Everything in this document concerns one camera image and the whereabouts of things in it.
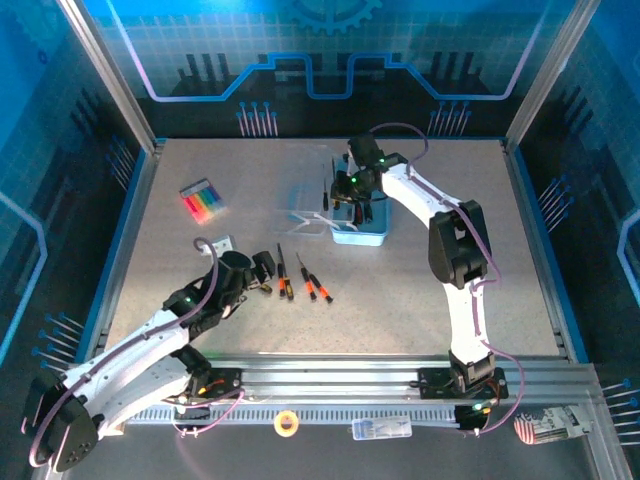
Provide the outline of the pack of coloured markers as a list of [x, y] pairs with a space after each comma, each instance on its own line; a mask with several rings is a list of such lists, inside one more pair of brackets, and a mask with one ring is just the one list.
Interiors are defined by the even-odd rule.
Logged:
[[198, 225], [204, 225], [225, 209], [225, 203], [212, 183], [207, 179], [200, 179], [179, 191], [180, 198]]

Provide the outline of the long red black screwdriver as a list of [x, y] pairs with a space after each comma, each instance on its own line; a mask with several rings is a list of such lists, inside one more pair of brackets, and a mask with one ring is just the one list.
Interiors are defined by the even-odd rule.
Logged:
[[299, 254], [296, 254], [296, 257], [297, 257], [297, 260], [299, 262], [300, 272], [301, 272], [301, 275], [302, 275], [302, 277], [304, 279], [305, 287], [306, 287], [307, 293], [309, 295], [309, 298], [310, 298], [310, 300], [312, 302], [315, 302], [317, 300], [317, 295], [315, 293], [315, 289], [314, 289], [314, 286], [312, 284], [310, 274], [309, 274], [306, 266], [302, 262]]

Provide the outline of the yellow tape roll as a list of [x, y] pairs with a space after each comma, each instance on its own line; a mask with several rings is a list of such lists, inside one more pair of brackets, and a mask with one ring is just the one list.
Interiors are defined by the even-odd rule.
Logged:
[[274, 430], [283, 438], [292, 437], [298, 431], [298, 428], [299, 418], [293, 411], [281, 411], [274, 418]]

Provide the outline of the clear plastic label card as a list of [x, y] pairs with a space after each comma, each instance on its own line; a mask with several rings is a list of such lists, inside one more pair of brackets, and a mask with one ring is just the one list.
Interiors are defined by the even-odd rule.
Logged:
[[409, 438], [413, 431], [408, 416], [391, 416], [353, 420], [351, 433], [355, 441], [369, 441]]

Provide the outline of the black controller box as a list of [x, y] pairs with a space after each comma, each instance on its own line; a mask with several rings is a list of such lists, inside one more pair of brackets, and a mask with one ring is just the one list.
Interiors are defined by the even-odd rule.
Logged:
[[491, 411], [491, 407], [482, 404], [459, 405], [454, 409], [455, 422], [461, 431], [480, 431], [488, 426]]

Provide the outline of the striped printed packet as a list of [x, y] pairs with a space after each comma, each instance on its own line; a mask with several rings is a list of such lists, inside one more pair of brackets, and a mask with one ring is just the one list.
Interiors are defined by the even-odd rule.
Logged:
[[531, 410], [514, 418], [514, 430], [526, 445], [578, 438], [590, 433], [591, 429], [591, 420], [579, 405]]

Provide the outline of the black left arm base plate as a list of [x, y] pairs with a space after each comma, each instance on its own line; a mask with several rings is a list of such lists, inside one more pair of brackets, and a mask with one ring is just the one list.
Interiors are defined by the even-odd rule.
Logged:
[[179, 406], [204, 405], [236, 398], [242, 386], [241, 376], [238, 368], [185, 369], [152, 392], [161, 402]]

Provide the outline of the aluminium frame rail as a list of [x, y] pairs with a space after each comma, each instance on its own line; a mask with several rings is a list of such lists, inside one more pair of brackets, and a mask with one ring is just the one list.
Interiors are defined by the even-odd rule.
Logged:
[[[409, 383], [421, 368], [448, 367], [443, 356], [410, 355], [222, 355], [215, 368], [242, 370], [246, 394], [264, 404], [418, 404]], [[499, 359], [509, 406], [601, 403], [595, 368], [561, 357], [524, 356], [518, 363]]]

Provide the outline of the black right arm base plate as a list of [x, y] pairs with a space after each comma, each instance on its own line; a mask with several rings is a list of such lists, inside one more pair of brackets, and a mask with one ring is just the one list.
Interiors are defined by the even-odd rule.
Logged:
[[436, 399], [480, 399], [487, 400], [498, 397], [500, 400], [509, 397], [505, 372], [497, 368], [488, 379], [480, 380], [471, 386], [461, 387], [449, 368], [420, 368], [417, 379], [411, 383], [417, 388], [423, 400]]

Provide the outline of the aluminium frame post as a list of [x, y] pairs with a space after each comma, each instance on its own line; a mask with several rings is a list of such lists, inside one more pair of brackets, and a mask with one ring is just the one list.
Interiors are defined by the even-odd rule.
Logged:
[[56, 0], [56, 3], [141, 148], [146, 154], [155, 155], [158, 149], [156, 136], [83, 1]]
[[566, 67], [601, 0], [576, 0], [525, 95], [506, 134], [505, 151], [515, 152]]

